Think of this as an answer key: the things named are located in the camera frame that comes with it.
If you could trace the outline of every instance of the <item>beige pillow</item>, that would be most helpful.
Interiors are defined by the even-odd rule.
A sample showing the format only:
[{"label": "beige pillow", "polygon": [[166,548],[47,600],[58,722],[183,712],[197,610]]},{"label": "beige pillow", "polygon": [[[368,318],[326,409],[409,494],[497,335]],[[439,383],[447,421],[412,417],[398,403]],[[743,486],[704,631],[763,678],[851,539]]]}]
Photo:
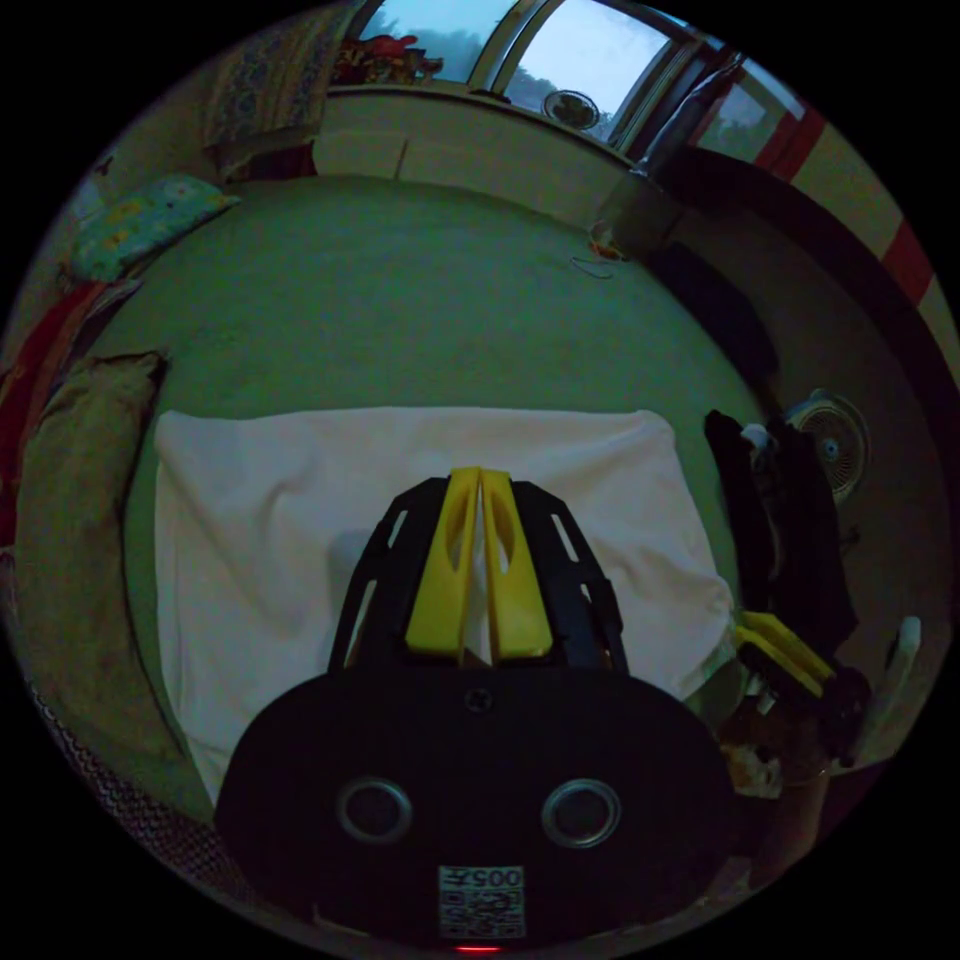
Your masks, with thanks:
[{"label": "beige pillow", "polygon": [[165,366],[156,353],[82,360],[50,401],[24,456],[16,577],[25,665],[67,726],[176,758],[123,568],[124,501]]}]

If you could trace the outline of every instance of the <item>fan grille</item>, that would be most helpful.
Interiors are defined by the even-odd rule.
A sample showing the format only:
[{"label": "fan grille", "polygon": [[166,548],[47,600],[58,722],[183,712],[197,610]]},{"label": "fan grille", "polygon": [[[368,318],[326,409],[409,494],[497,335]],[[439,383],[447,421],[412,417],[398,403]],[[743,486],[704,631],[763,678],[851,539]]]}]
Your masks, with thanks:
[{"label": "fan grille", "polygon": [[795,422],[813,436],[817,456],[836,500],[842,500],[860,482],[866,466],[866,444],[855,421],[833,406],[814,406]]}]

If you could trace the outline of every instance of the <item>label sticker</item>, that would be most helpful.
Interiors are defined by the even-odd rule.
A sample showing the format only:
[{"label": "label sticker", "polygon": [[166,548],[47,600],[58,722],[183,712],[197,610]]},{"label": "label sticker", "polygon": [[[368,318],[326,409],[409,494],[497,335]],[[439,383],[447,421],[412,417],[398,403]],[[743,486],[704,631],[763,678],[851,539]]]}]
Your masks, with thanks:
[{"label": "label sticker", "polygon": [[440,936],[523,937],[523,867],[440,867]]}]

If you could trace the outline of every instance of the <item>window sill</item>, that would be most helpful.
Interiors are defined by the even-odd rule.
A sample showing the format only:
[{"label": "window sill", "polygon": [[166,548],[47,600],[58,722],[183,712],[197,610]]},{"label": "window sill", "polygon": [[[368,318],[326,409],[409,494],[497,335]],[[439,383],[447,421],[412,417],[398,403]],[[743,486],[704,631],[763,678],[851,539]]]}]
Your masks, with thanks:
[{"label": "window sill", "polygon": [[457,86],[459,85],[443,84],[443,86],[441,86],[439,83],[425,86],[403,83],[364,83],[356,85],[332,86],[327,90],[327,96],[352,97],[376,94],[406,94],[407,96],[434,98],[437,100],[454,100],[459,101],[460,103],[469,103],[471,106],[478,107],[482,110],[493,110],[500,113],[510,114],[524,122],[538,124],[541,127],[549,127],[565,137],[578,141],[583,146],[594,151],[595,153],[599,153],[607,159],[620,164],[625,170],[629,170],[630,167],[633,166],[633,161],[631,161],[625,154],[620,153],[618,150],[614,150],[613,147],[610,147],[605,143],[601,143],[599,140],[595,140],[593,137],[587,136],[585,133],[580,133],[577,130],[571,130],[569,127],[565,127],[562,123],[559,123],[550,117],[534,113],[533,111],[527,110],[524,107],[514,106],[512,103],[500,103],[498,100],[494,100],[490,97],[462,93],[456,89]]}]

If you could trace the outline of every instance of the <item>electric fan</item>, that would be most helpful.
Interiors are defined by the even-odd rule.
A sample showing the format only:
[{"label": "electric fan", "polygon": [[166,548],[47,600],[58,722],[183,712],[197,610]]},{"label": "electric fan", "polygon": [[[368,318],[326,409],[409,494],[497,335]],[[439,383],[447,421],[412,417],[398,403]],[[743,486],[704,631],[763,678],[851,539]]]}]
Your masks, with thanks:
[{"label": "electric fan", "polygon": [[813,437],[834,503],[841,504],[860,485],[870,460],[870,434],[860,411],[828,390],[814,390],[785,419]]},{"label": "electric fan", "polygon": [[576,90],[554,90],[543,99],[543,112],[565,127],[589,130],[600,121],[597,105]]}]

